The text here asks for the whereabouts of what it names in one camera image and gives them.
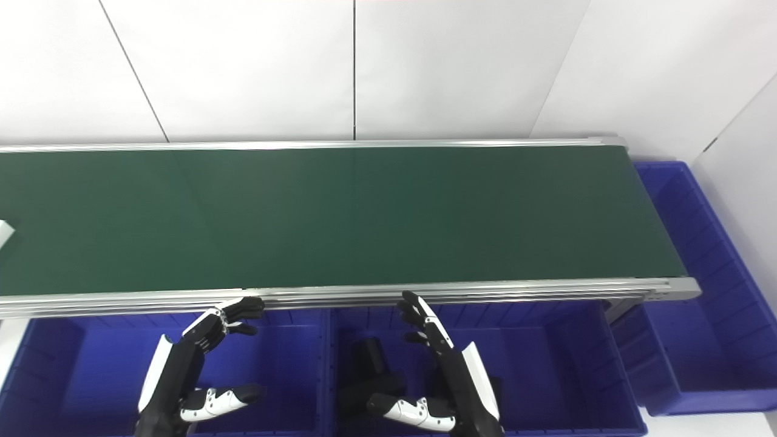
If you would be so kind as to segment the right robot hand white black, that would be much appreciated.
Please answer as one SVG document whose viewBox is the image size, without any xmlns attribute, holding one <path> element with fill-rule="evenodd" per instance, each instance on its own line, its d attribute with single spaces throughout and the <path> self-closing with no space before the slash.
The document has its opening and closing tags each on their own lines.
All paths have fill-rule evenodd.
<svg viewBox="0 0 777 437">
<path fill-rule="evenodd" d="M 431 306 L 413 291 L 403 291 L 397 307 L 401 318 L 416 331 L 405 341 L 430 349 L 441 370 L 449 396 L 446 399 L 402 398 L 373 393 L 367 411 L 385 419 L 432 433 L 450 436 L 503 436 L 500 410 L 493 384 L 477 344 L 455 346 Z"/>
</svg>

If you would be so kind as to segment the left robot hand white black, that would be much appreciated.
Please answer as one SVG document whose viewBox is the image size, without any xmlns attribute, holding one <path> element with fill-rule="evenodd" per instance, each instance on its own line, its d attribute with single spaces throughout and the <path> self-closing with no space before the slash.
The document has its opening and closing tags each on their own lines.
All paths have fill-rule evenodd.
<svg viewBox="0 0 777 437">
<path fill-rule="evenodd" d="M 261 400 L 266 390 L 258 384 L 199 389 L 197 382 L 206 354 L 230 334 L 255 335 L 257 329 L 245 321 L 258 320 L 264 310 L 260 297 L 239 297 L 203 312 L 178 341 L 161 335 L 141 388 L 134 435 L 186 436 L 198 422 Z"/>
</svg>

